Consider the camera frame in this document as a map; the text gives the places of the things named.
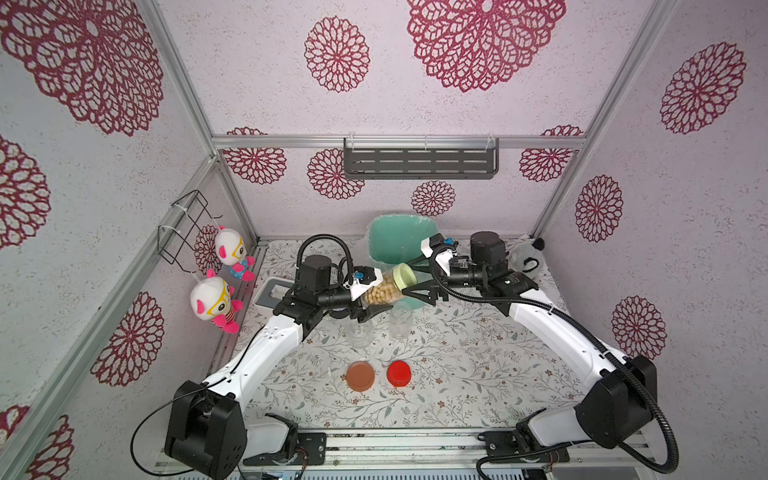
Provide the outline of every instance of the red lid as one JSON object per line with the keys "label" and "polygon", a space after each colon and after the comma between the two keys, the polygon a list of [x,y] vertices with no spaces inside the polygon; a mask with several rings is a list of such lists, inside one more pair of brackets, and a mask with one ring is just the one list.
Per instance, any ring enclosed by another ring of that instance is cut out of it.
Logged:
{"label": "red lid", "polygon": [[386,371],[386,379],[394,386],[406,386],[411,382],[411,367],[402,360],[392,362]]}

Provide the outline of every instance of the wall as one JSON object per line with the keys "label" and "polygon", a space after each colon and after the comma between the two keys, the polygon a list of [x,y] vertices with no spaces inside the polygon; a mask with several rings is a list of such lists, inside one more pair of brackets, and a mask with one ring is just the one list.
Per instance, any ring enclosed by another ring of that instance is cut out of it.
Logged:
{"label": "wall", "polygon": [[0,2],[0,445],[205,158],[133,3],[98,8]]}
{"label": "wall", "polygon": [[[218,134],[562,135],[589,124],[650,1],[159,3]],[[506,150],[490,181],[363,185],[340,151],[225,155],[271,237],[361,234],[392,212],[518,235],[570,157]]]}
{"label": "wall", "polygon": [[766,22],[759,0],[682,2],[545,234],[575,318],[656,363],[673,478],[764,475]]}
{"label": "wall", "polygon": [[[179,226],[183,232],[194,229],[190,243],[196,247],[194,254],[186,247],[182,249],[181,266],[187,270],[213,267],[231,286],[237,286],[226,268],[219,270],[221,264],[213,255],[213,236],[205,232],[219,223],[240,231],[242,226],[218,178],[212,178],[201,190],[210,213],[221,217],[214,223],[203,213],[202,234],[189,221]],[[190,214],[195,217],[199,211],[199,207],[193,207]],[[189,304],[194,285],[192,275],[161,260],[141,287],[133,308],[64,408],[74,448],[68,451],[53,446],[65,459],[62,468],[66,465],[69,470],[64,480],[147,478],[131,461],[129,441],[134,429],[146,415],[170,400],[186,380],[199,382],[205,378],[223,335],[212,322],[194,315]],[[137,459],[150,470],[154,470],[164,444],[169,415],[170,406],[154,415],[137,434]]]}

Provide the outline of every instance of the pink plush toy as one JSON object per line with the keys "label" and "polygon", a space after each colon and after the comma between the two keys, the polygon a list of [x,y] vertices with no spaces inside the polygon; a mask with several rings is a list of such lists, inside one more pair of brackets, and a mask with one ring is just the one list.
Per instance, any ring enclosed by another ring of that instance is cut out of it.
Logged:
{"label": "pink plush toy", "polygon": [[243,309],[243,302],[232,300],[233,286],[227,285],[213,270],[206,272],[206,279],[198,283],[190,294],[190,305],[202,320],[212,320],[226,333],[237,333],[240,327],[235,322],[235,312]]}
{"label": "pink plush toy", "polygon": [[245,280],[246,282],[255,280],[256,276],[253,275],[253,272],[247,271],[246,268],[253,265],[256,259],[246,257],[243,237],[237,230],[224,228],[221,225],[219,228],[221,231],[216,235],[214,248],[221,263],[230,268],[230,273],[235,278]]}

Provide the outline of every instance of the beans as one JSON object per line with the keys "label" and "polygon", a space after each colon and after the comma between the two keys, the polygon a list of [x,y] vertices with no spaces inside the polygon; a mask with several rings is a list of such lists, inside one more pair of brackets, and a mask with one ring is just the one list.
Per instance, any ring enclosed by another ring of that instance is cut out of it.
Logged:
{"label": "beans", "polygon": [[384,274],[384,281],[378,286],[374,286],[371,290],[368,290],[365,295],[365,300],[371,305],[386,305],[387,303],[394,303],[398,300],[405,298],[400,288],[395,284],[395,279],[392,278],[392,274],[387,272]]}

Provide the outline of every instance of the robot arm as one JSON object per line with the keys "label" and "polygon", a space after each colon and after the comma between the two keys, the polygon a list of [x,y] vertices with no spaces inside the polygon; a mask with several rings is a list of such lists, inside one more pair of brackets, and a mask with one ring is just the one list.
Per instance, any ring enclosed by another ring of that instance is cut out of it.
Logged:
{"label": "robot arm", "polygon": [[[341,240],[322,235],[308,239],[300,252],[319,237],[335,239],[347,251]],[[296,264],[293,288],[248,346],[201,384],[187,381],[176,391],[166,455],[218,480],[226,478],[242,458],[272,454],[275,460],[286,461],[296,454],[298,428],[294,422],[267,414],[246,427],[244,412],[254,393],[326,314],[365,322],[386,310],[381,306],[364,308],[360,299],[382,282],[381,270],[351,266],[350,262],[346,281],[331,284],[333,264],[328,257],[310,255],[303,259],[299,255]]]}
{"label": "robot arm", "polygon": [[[514,437],[520,451],[535,452],[550,445],[582,440],[592,440],[612,449],[652,420],[647,406],[618,375],[617,367],[605,358],[606,351],[598,350],[570,323],[552,314],[554,304],[533,280],[508,268],[504,242],[496,233],[477,232],[472,235],[470,257],[459,257],[457,245],[454,240],[444,239],[440,234],[424,239],[422,253],[426,258],[434,257],[439,268],[432,271],[428,266],[415,265],[423,262],[423,258],[414,259],[409,264],[414,270],[432,273],[438,279],[433,277],[402,292],[435,305],[439,296],[448,299],[446,289],[440,285],[476,288],[484,302],[492,304],[535,333],[589,389],[581,402],[542,410],[518,423]],[[508,300],[495,303],[495,298],[535,300],[538,306]],[[653,363],[643,356],[629,359],[620,350],[601,343],[607,352],[629,368],[655,399],[656,369]]]}

